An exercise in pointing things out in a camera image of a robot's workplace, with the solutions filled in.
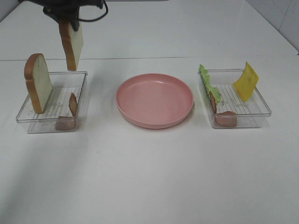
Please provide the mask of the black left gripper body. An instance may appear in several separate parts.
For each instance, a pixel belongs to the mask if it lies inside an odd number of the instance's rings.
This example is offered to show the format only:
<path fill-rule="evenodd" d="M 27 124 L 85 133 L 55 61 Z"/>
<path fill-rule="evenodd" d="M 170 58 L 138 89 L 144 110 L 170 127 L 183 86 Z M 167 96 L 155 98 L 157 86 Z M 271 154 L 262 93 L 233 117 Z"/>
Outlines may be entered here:
<path fill-rule="evenodd" d="M 43 7 L 43 12 L 47 15 L 77 16 L 80 7 L 83 6 L 96 6 L 100 9 L 103 8 L 102 0 L 29 0 L 32 3 L 38 4 Z"/>

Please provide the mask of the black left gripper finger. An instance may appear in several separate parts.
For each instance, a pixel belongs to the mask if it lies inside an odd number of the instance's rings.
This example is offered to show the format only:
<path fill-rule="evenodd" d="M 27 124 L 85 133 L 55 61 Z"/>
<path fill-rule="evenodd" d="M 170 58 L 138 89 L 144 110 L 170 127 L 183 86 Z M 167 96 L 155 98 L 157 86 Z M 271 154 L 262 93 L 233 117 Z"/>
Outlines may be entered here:
<path fill-rule="evenodd" d="M 53 11 L 44 11 L 43 12 L 46 16 L 50 17 L 51 19 L 53 19 L 56 23 L 59 23 L 59 14 L 57 12 L 53 12 Z"/>
<path fill-rule="evenodd" d="M 80 24 L 79 24 L 79 17 L 78 15 L 71 15 L 69 17 L 69 22 L 73 28 L 74 31 L 78 31 Z"/>

